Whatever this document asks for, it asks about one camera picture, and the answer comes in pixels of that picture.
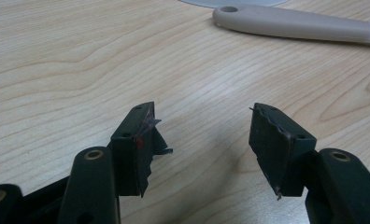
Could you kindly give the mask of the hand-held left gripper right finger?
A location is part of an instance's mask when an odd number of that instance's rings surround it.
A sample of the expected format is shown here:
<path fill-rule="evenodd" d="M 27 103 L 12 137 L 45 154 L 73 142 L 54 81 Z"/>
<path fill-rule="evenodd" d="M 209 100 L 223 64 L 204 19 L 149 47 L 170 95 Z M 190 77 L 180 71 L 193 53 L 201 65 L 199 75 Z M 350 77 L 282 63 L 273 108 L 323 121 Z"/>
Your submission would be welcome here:
<path fill-rule="evenodd" d="M 256 103 L 249 145 L 279 197 L 307 191 L 310 224 L 370 224 L 370 172 L 337 148 L 316 151 L 317 139 L 281 110 Z"/>

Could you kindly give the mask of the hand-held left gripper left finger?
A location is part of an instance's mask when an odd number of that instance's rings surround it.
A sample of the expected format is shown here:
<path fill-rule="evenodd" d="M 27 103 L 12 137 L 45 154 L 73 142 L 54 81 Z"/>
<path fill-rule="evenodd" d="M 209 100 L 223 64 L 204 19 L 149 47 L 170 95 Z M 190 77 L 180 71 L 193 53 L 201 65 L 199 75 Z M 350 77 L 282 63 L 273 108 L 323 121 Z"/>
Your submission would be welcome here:
<path fill-rule="evenodd" d="M 133 107 L 106 147 L 74 158 L 57 224 L 121 224 L 120 197 L 143 196 L 156 155 L 173 151 L 158 132 L 154 103 Z"/>

